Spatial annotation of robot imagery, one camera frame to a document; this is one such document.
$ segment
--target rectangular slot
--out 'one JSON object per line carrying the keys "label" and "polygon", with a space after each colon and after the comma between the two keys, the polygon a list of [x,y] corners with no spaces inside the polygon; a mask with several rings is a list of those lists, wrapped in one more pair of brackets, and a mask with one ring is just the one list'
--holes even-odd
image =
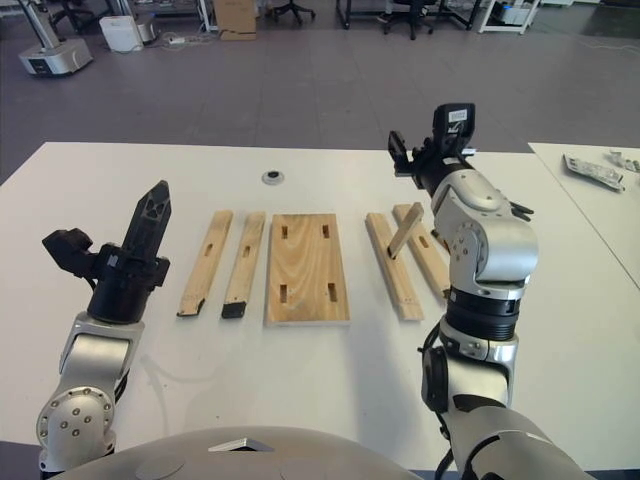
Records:
{"label": "rectangular slot", "polygon": [[336,293],[336,284],[335,283],[327,284],[327,289],[329,290],[329,300],[331,300],[334,303],[337,302],[338,294]]}

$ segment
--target floor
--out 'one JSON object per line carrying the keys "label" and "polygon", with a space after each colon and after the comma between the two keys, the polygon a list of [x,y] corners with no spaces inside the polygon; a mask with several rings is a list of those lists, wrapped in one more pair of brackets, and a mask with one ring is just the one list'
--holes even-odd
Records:
{"label": "floor", "polygon": [[2,19],[0,183],[45,141],[384,149],[398,129],[414,145],[453,101],[477,104],[472,144],[485,151],[638,146],[640,10],[547,7],[524,36],[443,22],[411,42],[404,25],[385,36],[359,20],[345,31],[330,0],[301,3],[315,22],[262,19],[254,42],[122,55],[96,31],[85,36],[95,61],[64,79],[29,77],[17,55],[36,38],[23,18]]}

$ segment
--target wooden slat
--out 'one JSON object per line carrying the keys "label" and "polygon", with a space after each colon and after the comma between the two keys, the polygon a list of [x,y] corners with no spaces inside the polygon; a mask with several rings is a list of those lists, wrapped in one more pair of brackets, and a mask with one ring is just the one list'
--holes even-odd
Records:
{"label": "wooden slat", "polygon": [[423,215],[424,209],[422,208],[422,204],[420,202],[416,202],[411,206],[404,218],[401,221],[398,221],[398,231],[391,239],[388,248],[389,256],[391,258],[396,258],[398,256],[398,252],[400,252],[411,236],[413,227],[422,220]]}
{"label": "wooden slat", "polygon": [[220,210],[213,215],[207,235],[204,237],[202,247],[200,247],[200,253],[198,253],[198,258],[182,294],[178,310],[179,316],[200,313],[200,309],[209,295],[232,218],[233,212],[231,210]]}
{"label": "wooden slat", "polygon": [[[393,207],[393,216],[401,223],[407,216],[410,205],[402,204]],[[434,239],[419,222],[413,229],[408,240],[409,248],[425,280],[433,291],[441,298],[445,298],[445,291],[449,290],[449,267],[444,262]]]}
{"label": "wooden slat", "polygon": [[349,320],[336,216],[274,215],[267,324]]}
{"label": "wooden slat", "polygon": [[401,320],[424,320],[420,302],[402,261],[402,255],[392,259],[387,252],[387,245],[391,242],[391,228],[387,219],[382,213],[369,213],[365,223],[398,316]]}
{"label": "wooden slat", "polygon": [[236,262],[222,307],[222,318],[242,318],[244,316],[258,263],[265,217],[265,212],[254,212],[250,213],[245,220]]}

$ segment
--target table leg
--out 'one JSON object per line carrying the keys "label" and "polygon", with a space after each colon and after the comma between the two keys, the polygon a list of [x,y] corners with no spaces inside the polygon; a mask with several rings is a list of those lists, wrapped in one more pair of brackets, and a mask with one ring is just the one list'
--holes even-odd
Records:
{"label": "table leg", "polygon": [[346,18],[345,14],[342,13],[342,8],[340,7],[340,0],[336,0],[336,13],[338,14],[338,18],[340,19],[342,28],[344,28],[345,30],[349,30],[349,20],[351,17],[351,0],[347,0]]}

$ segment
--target round metal disc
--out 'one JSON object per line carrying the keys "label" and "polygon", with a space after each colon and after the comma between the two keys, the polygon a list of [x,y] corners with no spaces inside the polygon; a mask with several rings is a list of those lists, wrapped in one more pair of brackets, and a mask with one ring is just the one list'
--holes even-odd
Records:
{"label": "round metal disc", "polygon": [[284,173],[278,170],[269,170],[262,175],[262,181],[267,185],[280,185],[284,182]]}

